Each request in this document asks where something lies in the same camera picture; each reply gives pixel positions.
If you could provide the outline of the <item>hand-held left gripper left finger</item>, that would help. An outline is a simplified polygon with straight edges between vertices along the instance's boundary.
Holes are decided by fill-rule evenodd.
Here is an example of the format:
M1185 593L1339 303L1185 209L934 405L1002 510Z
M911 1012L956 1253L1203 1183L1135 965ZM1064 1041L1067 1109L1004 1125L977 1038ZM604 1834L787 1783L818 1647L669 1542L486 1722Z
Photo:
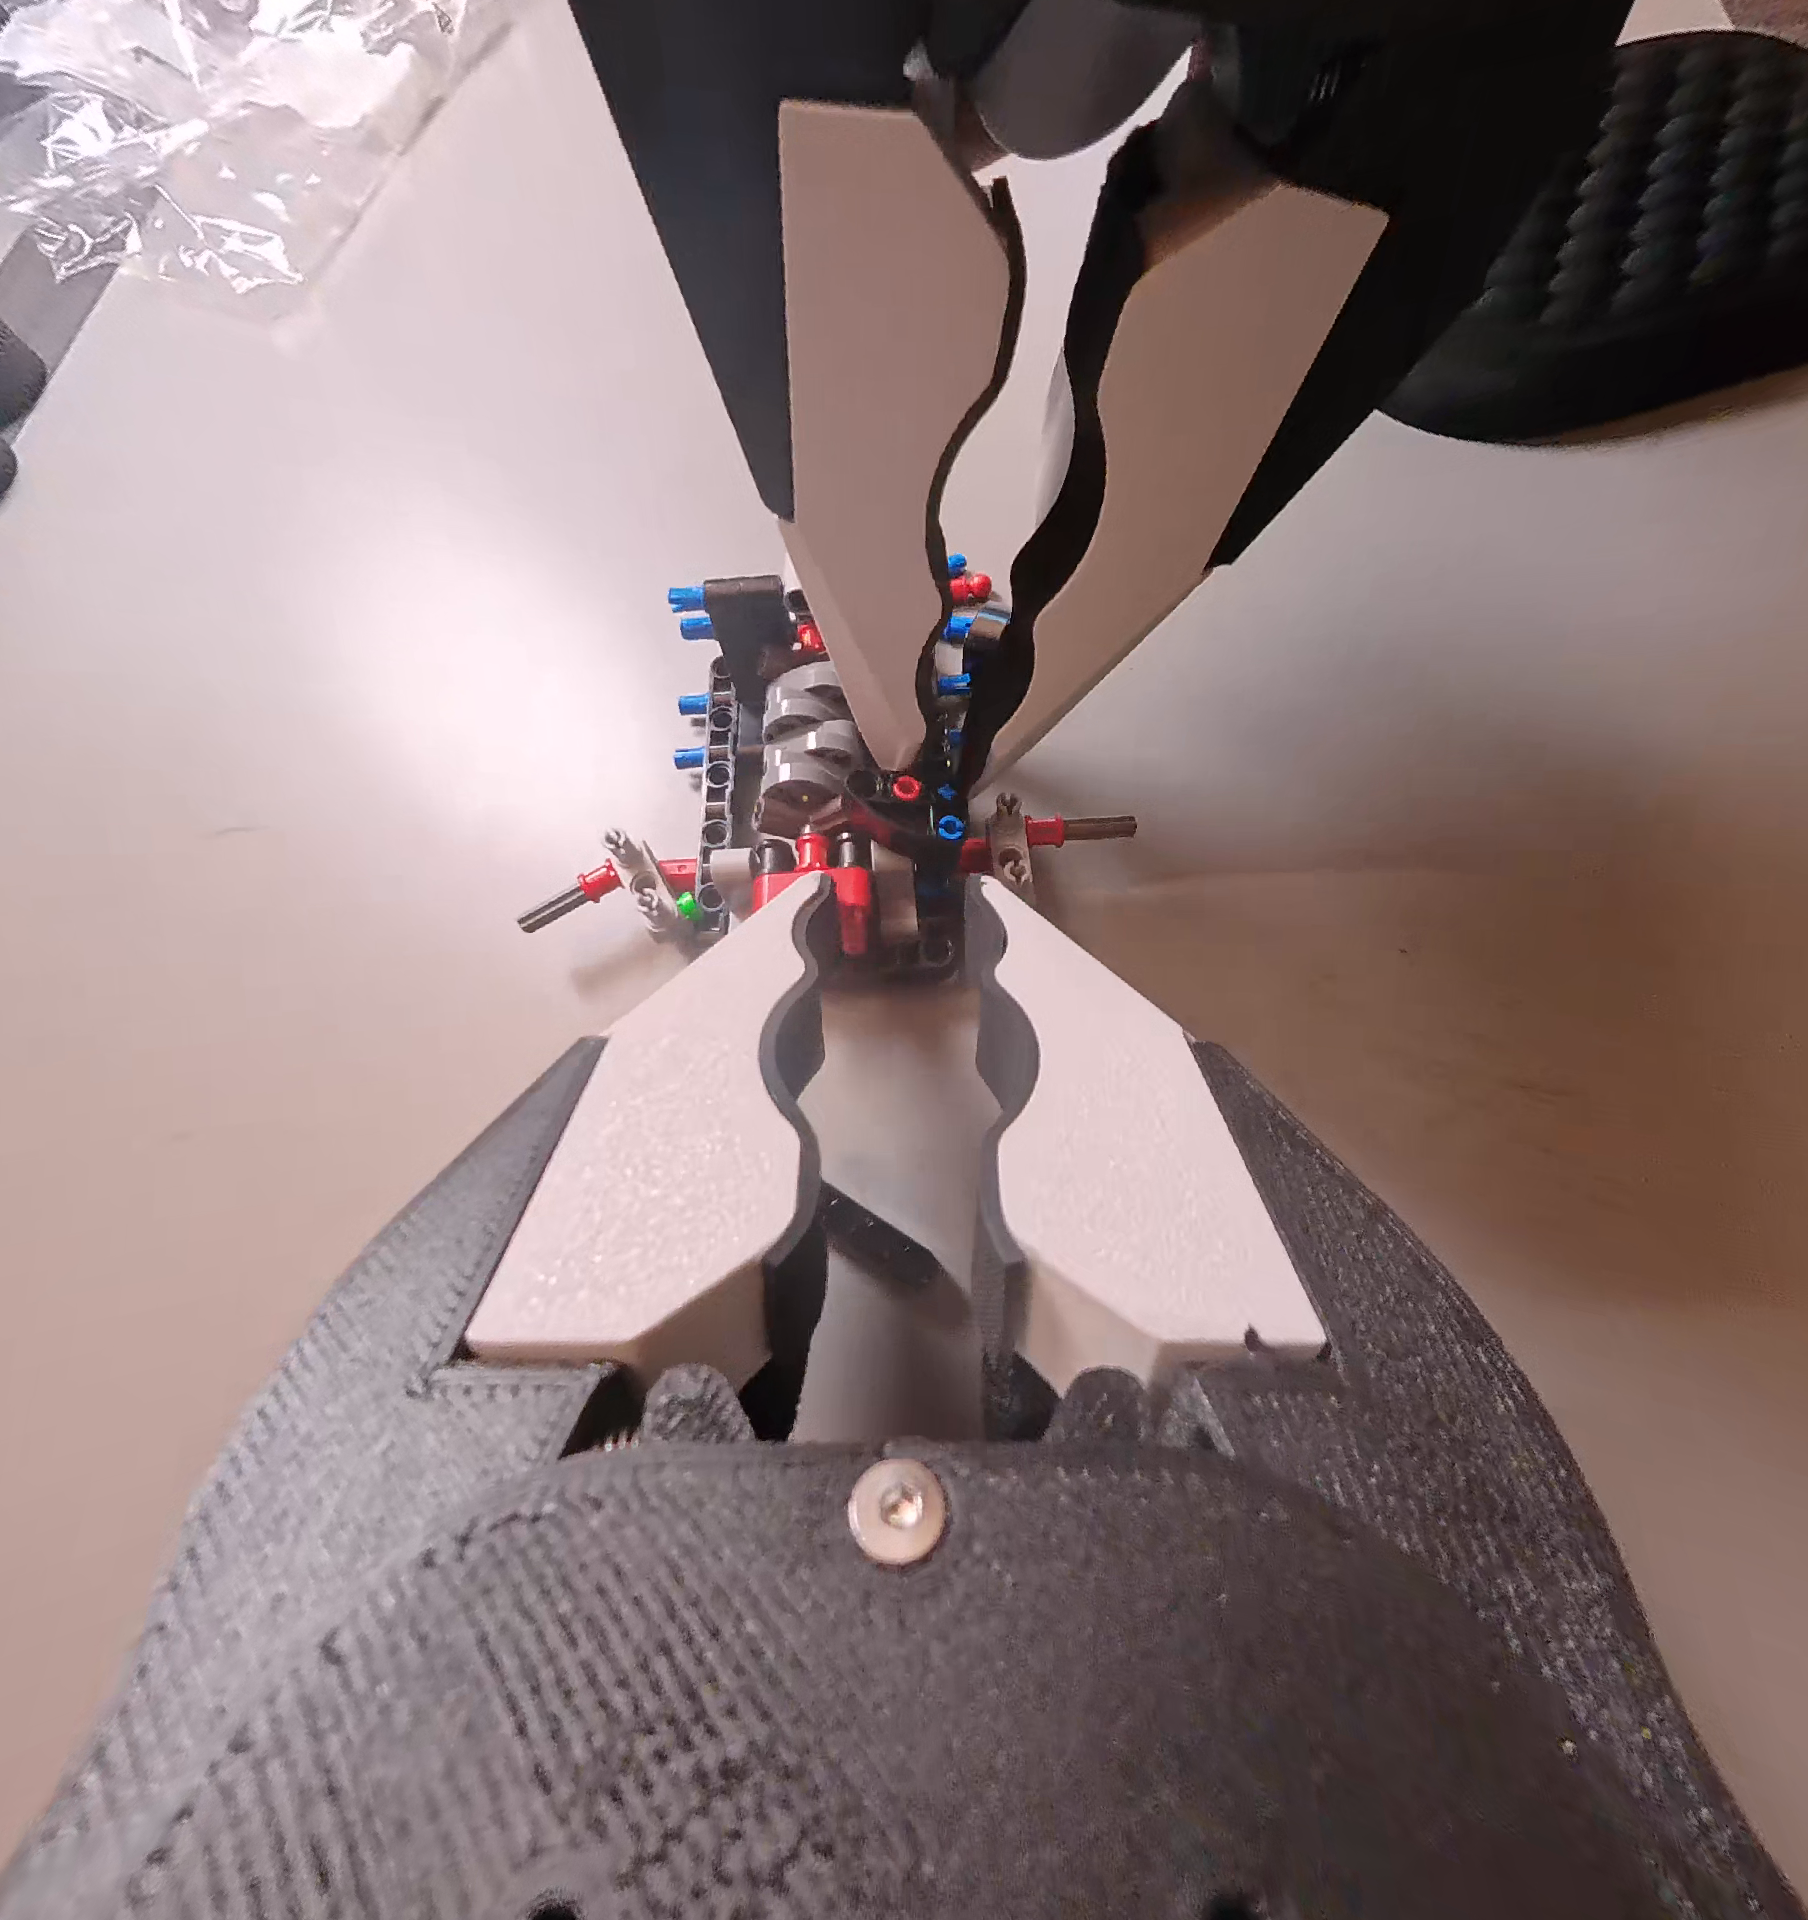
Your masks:
M622 1019L468 1327L490 1363L760 1367L808 1227L833 889L797 880Z

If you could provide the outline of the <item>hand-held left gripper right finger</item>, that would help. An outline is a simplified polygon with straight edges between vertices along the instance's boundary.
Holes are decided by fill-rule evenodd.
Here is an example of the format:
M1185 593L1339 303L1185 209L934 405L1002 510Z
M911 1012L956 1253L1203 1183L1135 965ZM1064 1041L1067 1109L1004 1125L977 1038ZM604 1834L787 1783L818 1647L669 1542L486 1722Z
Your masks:
M976 1312L1037 1374L1173 1374L1328 1330L1177 1020L1001 880L976 886L976 1066L996 1099Z

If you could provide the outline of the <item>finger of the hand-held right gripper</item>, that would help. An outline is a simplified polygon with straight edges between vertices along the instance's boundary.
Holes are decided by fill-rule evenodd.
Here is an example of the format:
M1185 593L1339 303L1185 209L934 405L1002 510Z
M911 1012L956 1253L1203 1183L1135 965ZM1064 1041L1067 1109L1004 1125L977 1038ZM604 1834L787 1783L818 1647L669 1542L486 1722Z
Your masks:
M1011 186L914 108L777 115L797 581L888 771L931 730L946 479L1008 375L1025 293Z
M1387 220L1231 132L1133 132L1113 153L1048 395L1042 511L976 682L977 779L1204 582Z

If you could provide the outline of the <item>lego technic chassis assembly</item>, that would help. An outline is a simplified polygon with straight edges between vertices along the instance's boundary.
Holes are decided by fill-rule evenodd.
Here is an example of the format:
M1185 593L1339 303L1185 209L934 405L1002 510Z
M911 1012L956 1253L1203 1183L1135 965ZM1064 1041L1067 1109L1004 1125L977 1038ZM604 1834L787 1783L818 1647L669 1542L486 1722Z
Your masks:
M996 652L1008 606L965 555L946 560L946 577L931 730L901 772L870 750L794 582L737 577L671 588L679 633L718 646L704 687L677 702L698 729L676 752L677 771L698 780L698 845L669 858L609 829L601 861L521 914L521 931L622 895L656 941L708 947L800 876L821 875L836 891L852 976L934 982L962 961L965 880L999 876L1033 898L1037 852L1131 839L1131 814L1033 814L1013 793L974 822L959 780L965 724L976 670Z

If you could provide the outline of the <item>black lego beam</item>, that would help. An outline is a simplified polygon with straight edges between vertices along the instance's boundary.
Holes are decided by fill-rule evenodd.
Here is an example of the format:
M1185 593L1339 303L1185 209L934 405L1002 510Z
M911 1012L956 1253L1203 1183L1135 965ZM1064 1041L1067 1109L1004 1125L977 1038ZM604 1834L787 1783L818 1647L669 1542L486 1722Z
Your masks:
M944 1277L931 1247L829 1180L821 1183L819 1225L833 1253L888 1286L925 1290Z

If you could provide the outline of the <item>clear plastic bag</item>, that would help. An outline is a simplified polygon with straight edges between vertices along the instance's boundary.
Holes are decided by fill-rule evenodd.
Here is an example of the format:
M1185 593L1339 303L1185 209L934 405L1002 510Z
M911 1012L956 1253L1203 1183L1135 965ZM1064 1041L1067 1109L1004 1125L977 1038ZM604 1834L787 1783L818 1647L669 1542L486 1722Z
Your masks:
M0 3L0 209L55 282L299 299L506 2Z

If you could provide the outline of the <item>black mesh office chair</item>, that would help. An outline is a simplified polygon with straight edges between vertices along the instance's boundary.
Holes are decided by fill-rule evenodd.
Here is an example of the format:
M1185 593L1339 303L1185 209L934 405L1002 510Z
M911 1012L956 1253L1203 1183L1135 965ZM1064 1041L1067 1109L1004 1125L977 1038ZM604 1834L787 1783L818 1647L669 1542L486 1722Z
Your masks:
M1380 413L1561 440L1808 364L1808 49L1748 31L1612 55L1609 110Z

